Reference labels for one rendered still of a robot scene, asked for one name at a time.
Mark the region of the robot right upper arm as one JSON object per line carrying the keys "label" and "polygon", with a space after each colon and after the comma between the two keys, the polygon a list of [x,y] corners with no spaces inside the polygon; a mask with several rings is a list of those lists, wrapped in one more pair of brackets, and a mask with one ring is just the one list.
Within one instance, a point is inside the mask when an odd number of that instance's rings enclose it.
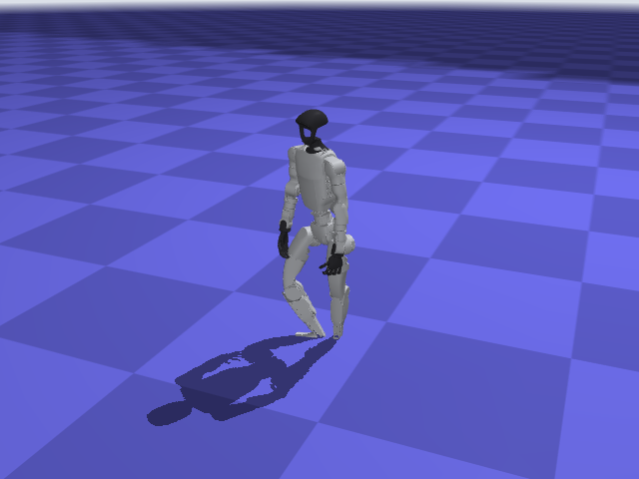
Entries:
{"label": "robot right upper arm", "polygon": [[300,146],[303,146],[303,145],[294,146],[289,148],[288,150],[288,156],[290,160],[290,164],[289,164],[290,181],[286,185],[286,194],[289,194],[295,197],[301,194],[297,170],[296,170],[296,151]]}

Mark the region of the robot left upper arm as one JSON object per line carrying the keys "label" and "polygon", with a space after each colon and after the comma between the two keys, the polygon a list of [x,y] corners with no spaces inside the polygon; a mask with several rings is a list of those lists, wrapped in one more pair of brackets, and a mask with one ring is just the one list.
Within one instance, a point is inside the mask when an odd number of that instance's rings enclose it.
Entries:
{"label": "robot left upper arm", "polygon": [[325,158],[324,160],[325,173],[330,178],[330,184],[333,194],[336,200],[330,205],[330,210],[334,214],[334,206],[338,203],[343,203],[348,209],[347,192],[345,185],[345,172],[346,167],[343,160],[340,160],[334,156]]}

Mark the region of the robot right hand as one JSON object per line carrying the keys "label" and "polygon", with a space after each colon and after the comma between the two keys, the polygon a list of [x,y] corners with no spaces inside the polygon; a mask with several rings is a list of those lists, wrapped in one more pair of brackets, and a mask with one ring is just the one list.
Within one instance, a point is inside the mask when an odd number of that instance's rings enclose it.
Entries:
{"label": "robot right hand", "polygon": [[288,242],[289,242],[288,232],[290,232],[291,229],[287,229],[287,222],[286,221],[281,221],[279,231],[281,232],[281,234],[279,236],[279,241],[278,241],[279,253],[284,258],[290,258],[290,256],[288,255],[288,249],[289,249],[289,246],[288,246]]}

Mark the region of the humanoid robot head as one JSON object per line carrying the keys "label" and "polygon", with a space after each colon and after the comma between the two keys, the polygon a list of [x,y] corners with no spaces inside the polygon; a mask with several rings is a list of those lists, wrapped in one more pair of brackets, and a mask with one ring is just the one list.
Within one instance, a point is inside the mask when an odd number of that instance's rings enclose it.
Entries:
{"label": "humanoid robot head", "polygon": [[[322,143],[321,139],[316,137],[317,129],[319,127],[326,125],[327,122],[328,122],[328,119],[325,113],[316,109],[307,110],[301,113],[296,118],[296,123],[299,124],[300,126],[301,139],[304,144],[309,146],[308,148],[306,148],[307,153],[315,154],[315,153],[321,152],[321,150],[319,151],[314,150],[314,148],[317,148],[317,147],[320,147],[322,150],[326,149],[328,151],[328,148]],[[304,128],[311,131],[310,137],[305,136]]]}

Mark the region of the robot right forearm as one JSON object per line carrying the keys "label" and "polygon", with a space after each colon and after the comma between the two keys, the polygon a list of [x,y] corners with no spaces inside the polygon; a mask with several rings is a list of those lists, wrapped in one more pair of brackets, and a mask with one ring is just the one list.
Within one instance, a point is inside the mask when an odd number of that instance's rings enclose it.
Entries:
{"label": "robot right forearm", "polygon": [[295,196],[286,194],[286,188],[285,188],[284,201],[285,203],[284,203],[282,218],[280,219],[280,223],[281,221],[286,221],[287,229],[290,229],[293,225],[293,218],[295,215],[296,203],[298,202],[298,198],[296,198]]}

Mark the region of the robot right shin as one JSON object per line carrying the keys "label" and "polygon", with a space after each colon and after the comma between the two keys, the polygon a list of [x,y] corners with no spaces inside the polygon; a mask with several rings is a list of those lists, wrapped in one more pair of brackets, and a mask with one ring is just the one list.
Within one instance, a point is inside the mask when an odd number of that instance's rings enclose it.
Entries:
{"label": "robot right shin", "polygon": [[311,332],[315,334],[316,337],[318,337],[317,334],[320,337],[325,337],[325,333],[316,317],[317,312],[305,291],[303,296],[296,300],[288,299],[284,292],[283,296],[288,304],[291,306],[293,311],[296,313],[296,315],[301,319],[303,323],[307,324],[307,327],[311,330]]}

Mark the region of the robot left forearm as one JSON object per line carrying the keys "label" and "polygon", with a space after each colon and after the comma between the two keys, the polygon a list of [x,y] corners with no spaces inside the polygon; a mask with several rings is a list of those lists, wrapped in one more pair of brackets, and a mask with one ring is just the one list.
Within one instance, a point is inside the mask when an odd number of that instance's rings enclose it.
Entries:
{"label": "robot left forearm", "polygon": [[348,224],[348,213],[346,205],[338,203],[334,206],[335,218],[333,219],[333,243],[335,243],[334,253],[344,253],[346,237],[346,225]]}

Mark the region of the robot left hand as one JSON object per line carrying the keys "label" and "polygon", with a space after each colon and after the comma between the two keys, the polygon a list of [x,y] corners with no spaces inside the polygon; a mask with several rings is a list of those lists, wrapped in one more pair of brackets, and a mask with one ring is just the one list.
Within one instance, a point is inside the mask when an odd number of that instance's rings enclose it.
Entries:
{"label": "robot left hand", "polygon": [[[327,266],[326,270],[322,272],[322,274],[327,275],[336,275],[340,274],[342,267],[342,257],[344,253],[334,253],[335,252],[335,243],[332,245],[331,249],[331,257],[328,258],[328,261],[321,265],[319,268],[324,268]],[[337,271],[338,269],[338,271]]]}

